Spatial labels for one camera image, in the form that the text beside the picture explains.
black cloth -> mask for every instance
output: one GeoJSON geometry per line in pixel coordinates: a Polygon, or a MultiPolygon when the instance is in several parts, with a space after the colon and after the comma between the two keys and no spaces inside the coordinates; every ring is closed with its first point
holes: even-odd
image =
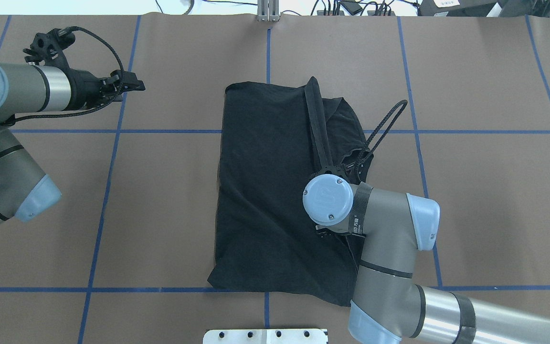
{"type": "Polygon", "coordinates": [[[365,154],[356,114],[343,98],[322,99],[315,78],[299,88],[236,83],[225,93],[216,266],[209,283],[312,294],[349,306],[364,239],[316,235],[302,197],[325,164],[316,135],[350,183],[365,180],[370,159],[358,175],[345,168],[365,154]],[[311,109],[318,111],[313,122],[311,109]]]}

end effector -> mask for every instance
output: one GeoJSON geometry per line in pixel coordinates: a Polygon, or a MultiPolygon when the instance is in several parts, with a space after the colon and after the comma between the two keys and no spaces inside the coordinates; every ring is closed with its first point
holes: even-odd
{"type": "Polygon", "coordinates": [[[113,48],[94,33],[72,26],[37,33],[30,49],[23,50],[28,64],[0,63],[0,224],[11,217],[28,221],[57,203],[61,192],[9,131],[19,120],[85,115],[122,100],[122,93],[144,91],[134,73],[124,71],[113,48]],[[75,41],[74,31],[84,31],[113,52],[120,69],[97,78],[69,67],[63,50],[75,41]],[[82,110],[62,115],[17,113],[82,110]]]}
{"type": "Polygon", "coordinates": [[[359,342],[550,343],[550,318],[412,283],[417,252],[432,250],[436,240],[435,201],[329,174],[312,179],[303,194],[318,227],[365,237],[349,316],[359,342]]]}

cable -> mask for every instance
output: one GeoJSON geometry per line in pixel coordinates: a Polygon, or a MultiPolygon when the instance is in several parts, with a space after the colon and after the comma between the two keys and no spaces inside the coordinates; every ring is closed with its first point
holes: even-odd
{"type": "Polygon", "coordinates": [[[164,13],[164,12],[162,11],[162,7],[160,7],[159,0],[154,0],[154,1],[157,2],[157,6],[159,7],[159,10],[161,11],[161,13],[164,13]]]}
{"type": "MultiPolygon", "coordinates": [[[[162,11],[162,7],[160,7],[160,4],[159,4],[159,0],[154,0],[155,2],[157,2],[157,6],[159,7],[161,13],[164,13],[162,11]]],[[[192,8],[194,7],[194,0],[190,0],[190,5],[188,6],[188,9],[182,13],[181,15],[188,15],[188,13],[190,13],[190,11],[192,11],[192,8]]]]}
{"type": "Polygon", "coordinates": [[[355,169],[355,174],[356,176],[360,177],[360,174],[358,174],[359,172],[359,169],[360,169],[360,165],[362,165],[365,161],[367,161],[370,157],[371,154],[373,154],[375,152],[375,150],[377,149],[377,147],[379,146],[379,144],[383,141],[383,139],[386,137],[386,135],[388,134],[389,130],[391,129],[391,127],[393,126],[393,124],[396,122],[396,120],[398,119],[398,117],[400,116],[400,114],[402,113],[402,111],[404,111],[404,109],[406,108],[406,105],[409,104],[408,100],[404,99],[404,100],[400,100],[396,105],[394,105],[390,111],[388,112],[388,114],[381,120],[381,122],[379,123],[379,125],[375,128],[375,130],[373,130],[373,133],[371,133],[371,135],[369,136],[368,139],[366,139],[366,143],[364,144],[364,148],[362,149],[363,152],[366,152],[366,154],[364,154],[364,156],[362,156],[362,154],[358,154],[358,158],[356,159],[356,162],[354,163],[354,169],[355,169]],[[386,128],[386,130],[383,132],[383,134],[379,137],[379,140],[377,140],[377,142],[375,143],[375,146],[373,146],[373,148],[371,148],[370,151],[368,151],[369,149],[369,145],[370,145],[370,142],[373,141],[375,135],[377,135],[377,133],[379,132],[379,130],[386,124],[386,122],[388,122],[389,118],[391,117],[391,114],[393,114],[396,109],[398,109],[398,112],[396,113],[395,116],[393,116],[393,119],[391,119],[391,122],[390,124],[388,125],[388,127],[386,128]]]}
{"type": "Polygon", "coordinates": [[[311,13],[309,15],[313,15],[313,12],[315,11],[315,7],[317,7],[318,2],[319,2],[319,0],[315,0],[315,4],[314,4],[313,8],[311,9],[311,13]]]}
{"type": "Polygon", "coordinates": [[[379,9],[379,4],[376,1],[369,1],[367,4],[364,5],[364,8],[362,9],[362,11],[360,11],[360,16],[364,14],[364,11],[366,11],[366,7],[368,7],[371,4],[375,5],[375,13],[377,13],[377,9],[379,9]]]}
{"type": "Polygon", "coordinates": [[[296,15],[301,15],[300,13],[298,13],[297,11],[292,11],[292,10],[285,10],[285,11],[282,11],[281,14],[284,14],[286,12],[290,12],[290,13],[294,13],[296,15]]]}
{"type": "MultiPolygon", "coordinates": [[[[109,45],[109,43],[105,42],[104,39],[96,35],[96,33],[93,33],[85,28],[80,28],[79,26],[70,26],[69,32],[74,31],[82,31],[87,33],[88,35],[96,38],[99,42],[103,43],[103,45],[107,46],[107,48],[112,52],[114,57],[116,58],[116,62],[118,62],[118,67],[120,67],[120,72],[124,72],[124,66],[122,65],[122,61],[120,60],[120,56],[116,53],[116,50],[109,45]]],[[[120,88],[118,92],[109,98],[105,103],[99,105],[98,107],[95,107],[93,109],[88,109],[86,111],[80,111],[80,112],[74,112],[74,113],[65,113],[65,114],[57,114],[57,115],[29,115],[29,116],[23,116],[21,118],[15,118],[14,116],[10,117],[6,122],[2,124],[2,126],[13,126],[15,123],[20,122],[21,120],[27,120],[27,119],[35,119],[35,118],[67,118],[67,117],[75,117],[75,116],[82,116],[82,115],[88,115],[89,113],[93,113],[96,111],[99,111],[100,109],[103,109],[104,107],[107,107],[107,105],[112,104],[114,102],[114,99],[122,94],[123,89],[120,88]]]]}
{"type": "Polygon", "coordinates": [[[237,2],[237,1],[227,1],[227,0],[203,0],[204,2],[222,2],[222,3],[228,3],[228,4],[238,4],[238,5],[252,5],[252,6],[258,6],[258,4],[253,4],[251,2],[237,2]]]}
{"type": "Polygon", "coordinates": [[[194,8],[194,0],[190,0],[190,5],[188,6],[188,9],[181,15],[189,15],[190,11],[192,11],[193,8],[194,8]]]}

